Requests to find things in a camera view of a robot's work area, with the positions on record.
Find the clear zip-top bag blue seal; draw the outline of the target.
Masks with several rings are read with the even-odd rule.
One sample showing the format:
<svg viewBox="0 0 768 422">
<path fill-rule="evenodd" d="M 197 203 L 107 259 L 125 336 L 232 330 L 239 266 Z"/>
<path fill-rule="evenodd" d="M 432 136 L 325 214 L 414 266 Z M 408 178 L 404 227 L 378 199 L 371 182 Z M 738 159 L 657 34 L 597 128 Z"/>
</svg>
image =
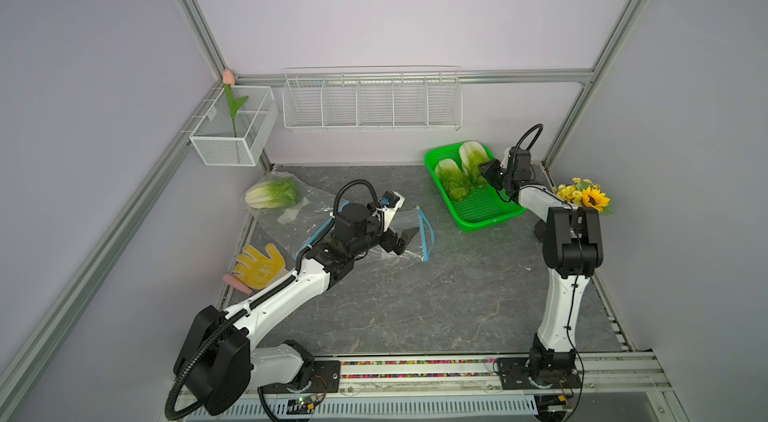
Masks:
<svg viewBox="0 0 768 422">
<path fill-rule="evenodd" d="M 376 246 L 367 252 L 364 261 L 404 258 L 427 262 L 430 259 L 436 234 L 422 207 L 415 206 L 398 212 L 390 229 L 396 235 L 394 249 L 386 251 Z"/>
</svg>

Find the chinese cabbage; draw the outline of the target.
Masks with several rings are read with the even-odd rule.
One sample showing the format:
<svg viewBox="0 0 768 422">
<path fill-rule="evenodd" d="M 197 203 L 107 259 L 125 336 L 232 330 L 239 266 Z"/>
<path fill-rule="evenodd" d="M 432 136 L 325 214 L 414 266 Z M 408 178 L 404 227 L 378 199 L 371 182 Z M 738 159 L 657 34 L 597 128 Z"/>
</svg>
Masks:
<svg viewBox="0 0 768 422">
<path fill-rule="evenodd" d="M 480 165 L 490 160 L 485 147 L 478 141 L 466 141 L 460 145 L 459 156 L 462 169 L 475 188 L 488 186 L 480 171 Z"/>
<path fill-rule="evenodd" d="M 434 172 L 450 200 L 462 201 L 470 196 L 473 189 L 472 183 L 453 159 L 440 160 Z"/>
<path fill-rule="evenodd" d="M 290 208 L 299 200 L 298 188 L 290 177 L 260 181 L 244 194 L 245 203 L 254 209 Z"/>
</svg>

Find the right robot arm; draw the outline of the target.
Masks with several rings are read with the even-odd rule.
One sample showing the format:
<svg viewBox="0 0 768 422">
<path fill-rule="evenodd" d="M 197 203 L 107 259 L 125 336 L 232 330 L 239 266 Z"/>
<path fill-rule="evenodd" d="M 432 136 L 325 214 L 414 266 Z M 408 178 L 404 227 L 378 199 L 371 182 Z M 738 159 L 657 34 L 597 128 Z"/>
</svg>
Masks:
<svg viewBox="0 0 768 422">
<path fill-rule="evenodd" d="M 502 161 L 492 159 L 479 166 L 480 175 L 498 196 L 513 202 L 544 224 L 542 254 L 549 283 L 542 322 L 534 334 L 526 371 L 532 383 L 550 385 L 556 378 L 577 373 L 580 358 L 575 329 L 585 289 L 603 262 L 598 211 L 578 206 L 535 182 L 530 138 L 536 142 L 541 123 L 530 127 L 508 150 Z"/>
</svg>

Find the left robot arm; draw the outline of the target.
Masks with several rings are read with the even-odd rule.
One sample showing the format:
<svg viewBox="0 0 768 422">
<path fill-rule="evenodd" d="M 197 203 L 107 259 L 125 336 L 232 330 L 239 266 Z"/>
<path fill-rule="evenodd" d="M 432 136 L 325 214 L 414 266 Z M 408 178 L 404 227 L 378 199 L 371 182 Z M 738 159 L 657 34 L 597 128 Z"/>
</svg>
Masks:
<svg viewBox="0 0 768 422">
<path fill-rule="evenodd" d="M 346 183 L 334 197 L 329 221 L 299 250 L 292 271 L 223 310 L 201 310 L 173 368 L 165 419 L 184 419 L 198 409 L 219 415 L 250 385 L 262 395 L 274 385 L 305 392 L 319 382 L 315 358 L 300 343 L 260 343 L 303 304 L 340 282 L 371 249 L 403 254 L 417 232 L 391 227 L 404 202 L 397 191 L 378 194 L 365 179 Z"/>
</svg>

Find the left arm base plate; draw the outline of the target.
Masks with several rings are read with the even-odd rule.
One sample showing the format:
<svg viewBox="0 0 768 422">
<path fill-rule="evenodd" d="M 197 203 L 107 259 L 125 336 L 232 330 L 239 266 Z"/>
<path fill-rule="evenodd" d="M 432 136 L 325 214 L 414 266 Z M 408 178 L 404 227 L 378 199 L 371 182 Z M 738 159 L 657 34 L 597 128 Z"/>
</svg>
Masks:
<svg viewBox="0 0 768 422">
<path fill-rule="evenodd" d="M 263 388 L 265 394 L 337 393 L 341 382 L 341 363 L 337 360 L 314 360 L 299 370 L 288 383 L 273 383 Z"/>
</svg>

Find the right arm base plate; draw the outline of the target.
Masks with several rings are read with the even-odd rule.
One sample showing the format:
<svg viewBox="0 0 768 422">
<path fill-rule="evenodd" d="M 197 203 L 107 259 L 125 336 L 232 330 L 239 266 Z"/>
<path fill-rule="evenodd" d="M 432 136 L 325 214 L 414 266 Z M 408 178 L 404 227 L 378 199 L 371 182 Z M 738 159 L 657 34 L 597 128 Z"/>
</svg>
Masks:
<svg viewBox="0 0 768 422">
<path fill-rule="evenodd" d="M 501 357 L 493 363 L 504 390 L 581 389 L 582 379 L 575 360 L 569 356 L 531 362 L 528 357 Z"/>
</svg>

